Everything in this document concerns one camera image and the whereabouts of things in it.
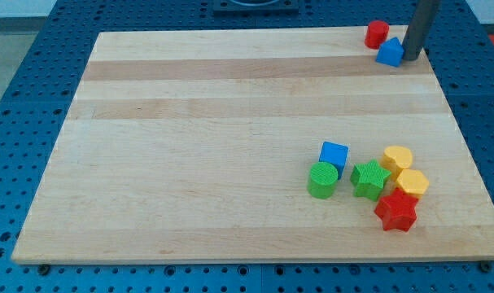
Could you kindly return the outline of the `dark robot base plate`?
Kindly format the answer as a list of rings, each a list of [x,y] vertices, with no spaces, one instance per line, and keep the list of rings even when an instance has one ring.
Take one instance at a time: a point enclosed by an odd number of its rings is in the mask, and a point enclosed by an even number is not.
[[[211,0],[214,15],[232,13],[290,12],[299,10],[299,0]]]

